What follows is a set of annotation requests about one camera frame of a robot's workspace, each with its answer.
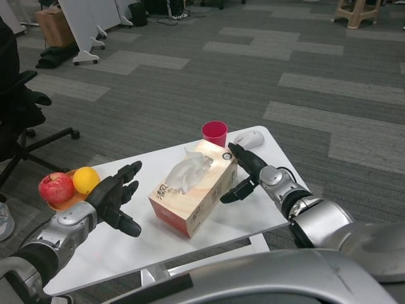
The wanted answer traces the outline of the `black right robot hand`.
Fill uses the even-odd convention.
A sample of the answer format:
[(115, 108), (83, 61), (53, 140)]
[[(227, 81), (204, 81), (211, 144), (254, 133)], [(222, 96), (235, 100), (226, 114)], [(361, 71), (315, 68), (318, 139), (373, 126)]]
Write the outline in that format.
[(230, 142), (228, 148), (237, 159), (238, 165), (248, 174), (248, 178), (238, 183), (220, 198), (223, 204), (244, 200), (248, 197), (254, 191), (255, 187), (259, 185), (260, 171), (267, 166), (267, 163), (258, 155), (245, 150), (238, 144)]

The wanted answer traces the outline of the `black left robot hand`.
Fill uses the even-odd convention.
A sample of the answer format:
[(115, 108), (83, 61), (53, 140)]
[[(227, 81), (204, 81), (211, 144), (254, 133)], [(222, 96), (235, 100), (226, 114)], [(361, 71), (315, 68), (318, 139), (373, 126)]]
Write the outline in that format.
[(139, 182), (134, 177), (141, 168), (141, 161), (125, 165), (114, 176), (102, 180), (85, 200), (96, 209), (99, 223), (105, 222), (135, 238), (140, 236), (142, 229), (132, 217), (121, 210), (121, 206), (128, 203), (138, 189)]

